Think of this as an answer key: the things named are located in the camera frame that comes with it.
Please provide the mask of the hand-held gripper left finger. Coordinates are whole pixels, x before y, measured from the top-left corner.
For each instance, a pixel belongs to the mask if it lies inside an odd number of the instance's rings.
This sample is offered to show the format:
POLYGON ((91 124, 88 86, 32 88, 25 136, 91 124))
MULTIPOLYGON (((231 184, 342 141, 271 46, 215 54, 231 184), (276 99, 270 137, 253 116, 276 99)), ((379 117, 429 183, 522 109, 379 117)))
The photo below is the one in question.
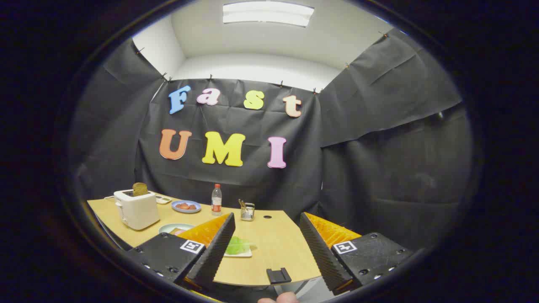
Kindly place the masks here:
POLYGON ((223 214, 179 235, 159 233, 126 255, 163 280, 201 288, 213 282, 234 232, 235 215, 223 214))

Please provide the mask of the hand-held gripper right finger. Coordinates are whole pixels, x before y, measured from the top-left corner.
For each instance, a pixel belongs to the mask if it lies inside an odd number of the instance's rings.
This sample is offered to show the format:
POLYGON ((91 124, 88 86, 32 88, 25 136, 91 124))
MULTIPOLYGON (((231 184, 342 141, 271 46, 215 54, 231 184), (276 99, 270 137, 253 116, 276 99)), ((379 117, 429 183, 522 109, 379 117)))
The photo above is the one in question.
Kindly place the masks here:
POLYGON ((370 284, 413 255, 383 234, 360 235, 307 212, 302 213, 299 228, 333 295, 370 284))

